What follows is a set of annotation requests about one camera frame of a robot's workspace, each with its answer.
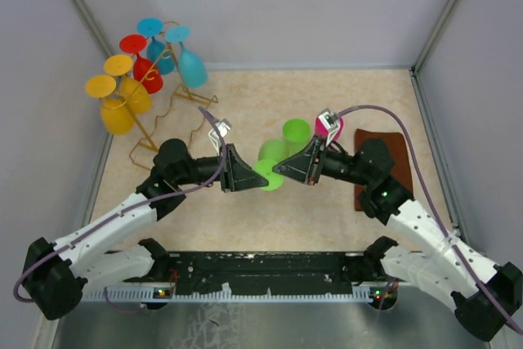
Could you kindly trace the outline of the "green wine glass front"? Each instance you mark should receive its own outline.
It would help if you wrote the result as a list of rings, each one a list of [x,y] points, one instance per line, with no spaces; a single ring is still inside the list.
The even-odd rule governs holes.
[[[305,119],[290,119],[283,125],[283,138],[289,155],[305,148],[311,138],[311,126]]]

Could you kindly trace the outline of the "green wine glass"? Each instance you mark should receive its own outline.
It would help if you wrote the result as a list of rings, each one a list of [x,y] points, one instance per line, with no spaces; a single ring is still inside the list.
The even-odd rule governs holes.
[[[311,138],[311,126],[305,119],[290,119],[283,125],[283,138],[289,155],[305,148]]]
[[[268,185],[263,186],[261,190],[277,190],[284,184],[284,176],[274,172],[273,167],[288,156],[288,146],[281,139],[270,139],[261,145],[257,162],[253,166],[254,171],[268,181]]]

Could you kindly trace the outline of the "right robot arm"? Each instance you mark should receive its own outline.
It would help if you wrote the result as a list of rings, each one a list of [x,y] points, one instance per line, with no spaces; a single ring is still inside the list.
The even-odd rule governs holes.
[[[447,230],[392,176],[394,165],[381,139],[367,140],[348,155],[314,137],[273,171],[309,186],[322,176],[362,186],[358,199],[364,213],[419,248],[412,252],[382,237],[372,245],[377,252],[364,261],[366,273],[417,287],[447,306],[472,336],[491,341],[522,305],[521,270],[510,262],[499,265]]]

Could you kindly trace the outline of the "teal wine glass front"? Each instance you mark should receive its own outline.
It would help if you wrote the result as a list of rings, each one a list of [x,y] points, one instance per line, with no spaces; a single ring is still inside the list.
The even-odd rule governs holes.
[[[177,69],[182,82],[188,88],[198,88],[208,81],[208,72],[200,56],[189,50],[184,44],[189,36],[190,28],[184,25],[171,27],[164,35],[168,43],[178,43],[180,46]]]

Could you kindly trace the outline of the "pink wine glass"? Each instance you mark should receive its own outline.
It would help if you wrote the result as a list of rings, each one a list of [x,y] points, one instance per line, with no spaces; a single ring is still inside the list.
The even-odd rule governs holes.
[[[339,137],[342,134],[342,130],[344,128],[344,119],[339,119],[339,128],[333,137],[334,141],[338,141]],[[323,120],[320,116],[318,116],[315,119],[315,128],[314,128],[314,134],[316,136],[320,136],[324,139],[326,139],[329,136],[329,130],[332,128],[330,124],[326,120]]]

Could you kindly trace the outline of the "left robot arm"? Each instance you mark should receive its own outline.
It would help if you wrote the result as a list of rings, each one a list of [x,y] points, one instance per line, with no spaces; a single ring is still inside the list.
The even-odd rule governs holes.
[[[217,156],[195,159],[184,141],[169,139],[153,159],[149,176],[123,202],[96,221],[69,235],[36,239],[25,257],[13,293],[28,294],[47,320],[70,313],[89,293],[119,281],[164,279],[170,271],[167,251],[144,239],[127,250],[110,249],[130,235],[172,213],[188,194],[219,182],[222,191],[268,186],[268,180],[246,164],[232,144]]]

